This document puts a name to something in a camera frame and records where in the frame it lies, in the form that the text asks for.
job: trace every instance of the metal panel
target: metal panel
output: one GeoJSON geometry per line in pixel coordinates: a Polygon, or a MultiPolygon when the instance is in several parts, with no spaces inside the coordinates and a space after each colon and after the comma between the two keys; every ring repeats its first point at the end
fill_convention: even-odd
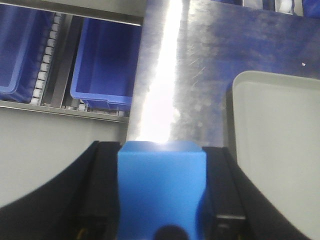
{"type": "Polygon", "coordinates": [[[141,25],[147,0],[0,0],[0,3],[141,25]]]}
{"type": "Polygon", "coordinates": [[[258,70],[320,79],[320,20],[211,0],[149,0],[128,140],[228,142],[226,93],[258,70]]]}

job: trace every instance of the blue cube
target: blue cube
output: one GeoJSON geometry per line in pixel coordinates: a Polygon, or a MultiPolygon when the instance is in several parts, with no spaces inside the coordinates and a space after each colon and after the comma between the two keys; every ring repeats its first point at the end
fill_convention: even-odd
{"type": "Polygon", "coordinates": [[[118,153],[118,240],[152,240],[177,226],[203,239],[200,212],[206,188],[206,154],[190,141],[129,141],[118,153]]]}

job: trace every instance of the metal rack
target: metal rack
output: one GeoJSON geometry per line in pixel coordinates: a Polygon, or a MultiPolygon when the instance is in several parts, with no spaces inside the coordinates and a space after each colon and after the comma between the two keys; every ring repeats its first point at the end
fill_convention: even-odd
{"type": "Polygon", "coordinates": [[[0,3],[141,25],[147,0],[0,0],[0,3]]]}

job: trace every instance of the white tray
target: white tray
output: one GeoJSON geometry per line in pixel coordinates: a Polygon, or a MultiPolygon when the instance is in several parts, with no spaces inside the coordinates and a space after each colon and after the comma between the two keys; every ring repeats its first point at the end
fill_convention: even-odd
{"type": "Polygon", "coordinates": [[[296,228],[320,239],[320,80],[246,71],[232,94],[239,166],[296,228]]]}

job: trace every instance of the blue storage bin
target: blue storage bin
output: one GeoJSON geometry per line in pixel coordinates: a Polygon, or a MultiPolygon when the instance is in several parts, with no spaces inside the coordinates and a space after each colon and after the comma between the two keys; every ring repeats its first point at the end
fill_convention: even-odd
{"type": "Polygon", "coordinates": [[[71,96],[90,108],[130,109],[142,28],[86,18],[71,96]]]}
{"type": "Polygon", "coordinates": [[[0,100],[30,102],[51,12],[0,4],[0,100]]]}
{"type": "Polygon", "coordinates": [[[303,0],[303,15],[308,18],[320,19],[320,1],[303,0]]]}

